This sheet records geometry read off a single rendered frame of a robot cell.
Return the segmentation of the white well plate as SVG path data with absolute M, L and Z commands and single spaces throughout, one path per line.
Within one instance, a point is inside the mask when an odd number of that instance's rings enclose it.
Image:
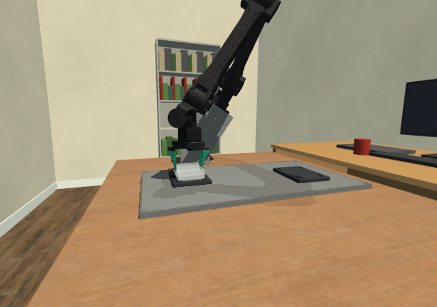
M 205 171 L 196 162 L 181 163 L 176 165 L 176 173 L 178 177 L 205 175 Z
M 200 180 L 200 179 L 205 178 L 205 175 L 178 177 L 177 173 L 175 172 L 175 169 L 174 169 L 174 173 L 175 173 L 175 176 L 177 177 L 178 181 L 180 181 L 180 180 L 182 180 L 182 181 L 192 181 L 192 180 Z

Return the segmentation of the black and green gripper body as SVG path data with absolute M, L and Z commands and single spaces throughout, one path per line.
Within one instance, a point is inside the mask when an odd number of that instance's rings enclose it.
M 173 147 L 168 147 L 169 151 L 175 151 L 175 149 L 187 149 L 187 151 L 199 151 L 199 150 L 209 150 L 208 147 L 205 147 L 205 142 L 200 141 L 199 147 L 197 149 L 187 148 L 186 143 L 178 143 L 178 141 L 172 141 Z

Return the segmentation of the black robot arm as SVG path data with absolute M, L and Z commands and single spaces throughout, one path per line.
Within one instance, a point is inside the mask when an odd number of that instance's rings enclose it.
M 199 147 L 201 128 L 191 128 L 197 125 L 197 113 L 205 115 L 215 104 L 229 114 L 228 103 L 244 85 L 244 67 L 262 27 L 270 22 L 280 4 L 280 0 L 241 0 L 240 7 L 245 11 L 233 31 L 209 67 L 188 89 L 182 103 L 168 114 L 169 124 L 178 128 L 178 143 L 186 143 L 190 149 Z M 218 86 L 222 91 L 214 95 Z

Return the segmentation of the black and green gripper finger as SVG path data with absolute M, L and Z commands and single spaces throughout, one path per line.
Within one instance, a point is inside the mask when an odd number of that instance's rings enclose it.
M 208 153 L 209 153 L 209 150 L 199 150 L 199 165 L 201 168 L 203 167 L 203 163 L 204 163 Z
M 169 151 L 169 150 L 168 150 L 168 152 L 169 152 L 169 155 L 171 156 L 171 159 L 173 161 L 173 166 L 174 166 L 174 169 L 175 169 L 175 172 L 176 172 L 176 169 L 177 169 L 177 166 L 176 166 L 176 152 L 175 151 Z

